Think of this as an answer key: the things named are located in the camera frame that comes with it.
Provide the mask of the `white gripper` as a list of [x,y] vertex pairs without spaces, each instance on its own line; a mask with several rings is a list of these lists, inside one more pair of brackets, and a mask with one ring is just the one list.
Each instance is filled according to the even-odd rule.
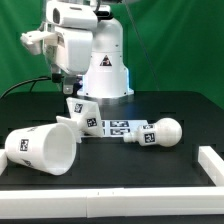
[[[88,5],[48,0],[45,30],[55,34],[56,40],[54,43],[43,41],[44,55],[69,75],[85,74],[90,65],[93,30],[97,23],[96,14]],[[60,73],[53,73],[51,78],[53,83],[62,82]],[[76,91],[77,80],[65,78],[63,93]]]

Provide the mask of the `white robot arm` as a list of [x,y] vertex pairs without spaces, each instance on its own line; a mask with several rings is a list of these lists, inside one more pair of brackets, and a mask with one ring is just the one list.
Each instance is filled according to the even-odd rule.
[[46,0],[44,29],[55,35],[43,41],[53,74],[65,75],[63,92],[98,101],[120,101],[133,94],[123,63],[123,28],[107,0]]

